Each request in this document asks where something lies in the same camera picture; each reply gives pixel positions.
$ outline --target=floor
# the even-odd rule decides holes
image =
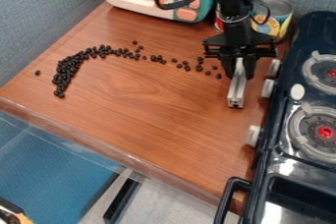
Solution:
[[[81,224],[104,224],[101,216],[111,204],[126,179],[130,177],[126,170],[113,185],[106,190],[92,209],[82,219]],[[216,206],[205,203],[193,196],[184,194],[158,181],[134,176],[140,183],[116,224],[211,224]],[[225,224],[238,223],[239,217],[228,213]]]
[[[140,186],[118,224],[213,222],[215,206],[2,112],[0,136],[0,197],[35,223],[103,224],[115,189],[130,176]],[[225,223],[237,222],[230,213]]]
[[[121,166],[0,112],[0,197],[35,223],[79,223]]]

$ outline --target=white bracket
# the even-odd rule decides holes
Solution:
[[[243,58],[237,58],[236,71],[231,79],[228,93],[228,105],[230,108],[243,108],[245,100],[245,91],[247,86],[247,77],[243,66]]]

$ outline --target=toy stove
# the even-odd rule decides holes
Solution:
[[[249,133],[252,182],[230,179],[214,223],[236,190],[249,194],[240,223],[336,223],[335,13],[300,20],[276,83],[264,125]]]
[[[287,131],[282,135],[280,147],[298,158],[334,167],[336,55],[311,52],[301,74],[297,73],[296,76],[298,83],[293,85],[290,92],[293,101],[288,107]]]

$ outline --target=black bean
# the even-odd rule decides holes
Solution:
[[[203,71],[203,67],[201,65],[197,65],[196,66],[196,71],[197,72],[202,72]]]
[[[199,64],[202,64],[204,62],[204,59],[202,57],[197,57],[197,61]]]

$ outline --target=white knob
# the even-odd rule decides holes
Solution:
[[[271,79],[266,79],[263,83],[261,96],[263,98],[269,98],[272,94],[273,88],[275,86],[275,81]]]
[[[268,74],[270,78],[276,78],[278,76],[281,66],[281,61],[279,59],[273,59],[269,65]]]
[[[259,137],[261,127],[260,126],[250,126],[248,137],[247,137],[247,144],[255,147],[257,143],[257,138]]]
[[[301,84],[294,84],[291,88],[291,97],[293,100],[299,101],[305,96],[306,90]]]

